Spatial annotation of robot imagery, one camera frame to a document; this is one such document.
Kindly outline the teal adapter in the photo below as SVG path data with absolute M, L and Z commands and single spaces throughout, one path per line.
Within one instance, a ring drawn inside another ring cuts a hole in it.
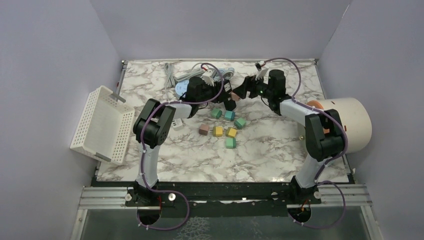
M 228 121 L 233 121 L 235 119 L 235 112 L 231 111 L 231 110 L 226 110 L 225 114 L 224 114 L 224 119 L 228 120 Z

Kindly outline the green plug adapter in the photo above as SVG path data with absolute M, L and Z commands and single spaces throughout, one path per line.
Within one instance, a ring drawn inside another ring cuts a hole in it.
M 234 126 L 237 129 L 243 129 L 247 124 L 247 121 L 243 117 L 239 117 L 234 121 Z
M 219 119 L 223 114 L 223 111 L 219 108 L 214 108 L 211 112 L 210 115 L 212 118 L 214 119 Z

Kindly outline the yellow plug adapter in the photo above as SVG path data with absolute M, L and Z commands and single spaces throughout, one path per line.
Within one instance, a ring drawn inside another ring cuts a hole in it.
M 222 126 L 214 126 L 212 130 L 212 134 L 214 137 L 222 137 L 224 134 L 224 129 Z

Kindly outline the round blue power socket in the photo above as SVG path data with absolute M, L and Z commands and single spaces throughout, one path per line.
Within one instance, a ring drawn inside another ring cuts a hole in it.
M 180 81 L 175 85 L 175 93 L 178 97 L 183 96 L 188 88 L 189 80 Z

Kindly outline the pink plug adapter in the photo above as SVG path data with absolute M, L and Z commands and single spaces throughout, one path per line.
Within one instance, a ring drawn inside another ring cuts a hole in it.
M 198 133 L 203 136 L 207 136 L 210 130 L 210 126 L 208 124 L 202 123 L 198 129 Z

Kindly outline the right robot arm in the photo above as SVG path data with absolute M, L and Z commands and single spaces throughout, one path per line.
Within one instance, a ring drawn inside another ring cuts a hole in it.
M 316 181 L 325 165 L 342 155 L 347 146 L 347 135 L 339 112 L 303 104 L 287 94 L 286 76 L 279 69 L 268 73 L 267 82 L 257 75 L 245 77 L 243 83 L 233 89 L 233 93 L 241 99 L 264 98 L 272 112 L 304 127 L 307 156 L 301 170 L 288 185 L 287 197 L 296 204 L 311 198 L 317 190 Z

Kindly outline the white power strip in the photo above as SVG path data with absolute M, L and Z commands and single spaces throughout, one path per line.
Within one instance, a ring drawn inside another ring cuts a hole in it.
M 171 126 L 175 131 L 179 131 L 184 127 L 184 123 L 181 118 L 178 118 L 172 121 Z

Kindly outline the black power strip front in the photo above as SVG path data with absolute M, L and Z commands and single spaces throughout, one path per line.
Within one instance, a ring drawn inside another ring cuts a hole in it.
M 224 107 L 227 111 L 233 111 L 237 104 L 232 99 L 232 85 L 228 79 L 225 79 L 223 83 L 223 90 L 220 94 L 219 102 L 224 104 Z

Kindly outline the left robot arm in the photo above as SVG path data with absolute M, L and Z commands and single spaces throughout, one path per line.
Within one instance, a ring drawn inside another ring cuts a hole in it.
M 156 187 L 159 151 L 168 137 L 172 122 L 192 118 L 200 105 L 208 103 L 224 103 L 228 110 L 233 110 L 236 103 L 231 99 L 231 92 L 229 79 L 207 83 L 204 77 L 193 76 L 179 99 L 161 103 L 150 98 L 146 102 L 133 126 L 141 153 L 139 173 L 133 187 L 139 201 L 147 206 L 152 205 L 160 193 Z

